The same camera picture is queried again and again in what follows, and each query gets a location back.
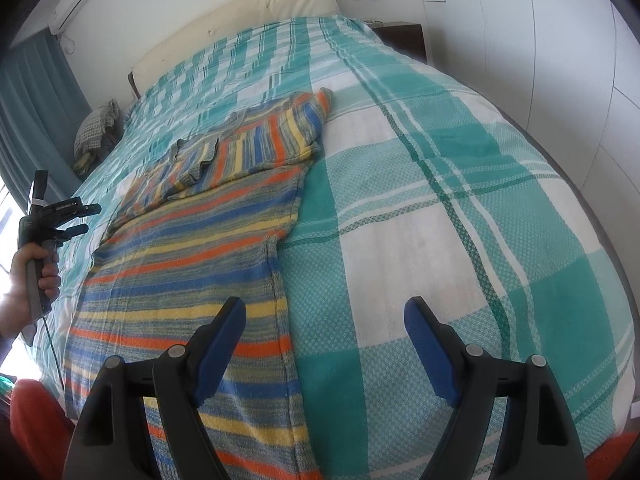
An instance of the human hand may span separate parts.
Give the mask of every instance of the human hand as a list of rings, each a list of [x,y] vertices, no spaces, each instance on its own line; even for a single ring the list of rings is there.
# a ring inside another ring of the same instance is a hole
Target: human hand
[[[0,300],[0,336],[14,338],[31,323],[27,298],[26,263],[31,259],[41,260],[48,255],[49,251],[34,243],[24,245],[14,254],[9,272],[11,289]],[[38,286],[53,301],[60,295],[60,277],[56,265],[58,253],[54,252],[51,259],[53,260],[52,264],[42,267],[42,278],[40,278]]]

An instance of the blue gripper pad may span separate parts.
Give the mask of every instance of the blue gripper pad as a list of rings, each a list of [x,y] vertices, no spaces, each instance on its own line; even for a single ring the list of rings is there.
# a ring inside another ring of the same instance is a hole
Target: blue gripper pad
[[[193,400],[198,408],[216,393],[245,324],[246,307],[242,300],[237,300],[200,361],[198,383],[193,391]]]
[[[454,367],[434,329],[424,319],[413,298],[404,306],[404,326],[424,371],[427,372],[433,391],[438,397],[445,399],[449,406],[457,406],[462,393],[456,387]]]

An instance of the finger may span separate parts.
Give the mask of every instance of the finger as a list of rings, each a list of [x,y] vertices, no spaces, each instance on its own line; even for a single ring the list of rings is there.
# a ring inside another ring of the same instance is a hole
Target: finger
[[[48,288],[57,288],[60,286],[60,276],[49,276],[48,278],[40,278],[38,286],[44,290]]]
[[[57,276],[58,275],[58,266],[56,264],[47,264],[42,267],[42,277],[46,278],[47,276]]]
[[[44,249],[38,244],[30,242],[23,245],[17,253],[14,254],[14,259],[11,263],[12,267],[24,266],[29,260],[41,260],[49,256],[49,251]]]
[[[49,298],[51,301],[56,300],[58,298],[58,296],[60,295],[60,289],[59,288],[46,288],[44,293],[47,295],[47,298]]]

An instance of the silver screw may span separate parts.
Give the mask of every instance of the silver screw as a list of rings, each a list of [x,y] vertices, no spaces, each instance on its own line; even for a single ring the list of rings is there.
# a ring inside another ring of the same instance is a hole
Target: silver screw
[[[466,353],[468,353],[473,357],[480,357],[484,353],[484,350],[482,350],[482,347],[475,343],[471,343],[470,345],[467,345],[465,349],[466,349]]]
[[[120,356],[117,356],[117,355],[112,355],[104,362],[104,365],[107,368],[115,368],[119,364],[120,364]]]
[[[539,368],[546,366],[546,359],[543,358],[542,355],[533,354],[531,356],[531,362]]]
[[[186,352],[186,348],[182,345],[173,345],[169,348],[169,357],[182,357]]]

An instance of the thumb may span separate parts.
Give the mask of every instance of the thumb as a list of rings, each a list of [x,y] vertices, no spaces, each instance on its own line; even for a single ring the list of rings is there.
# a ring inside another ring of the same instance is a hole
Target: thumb
[[[49,256],[49,251],[31,242],[21,247],[18,252],[14,254],[14,259],[11,263],[12,270],[15,266],[24,267],[29,260],[41,260],[47,256]]]

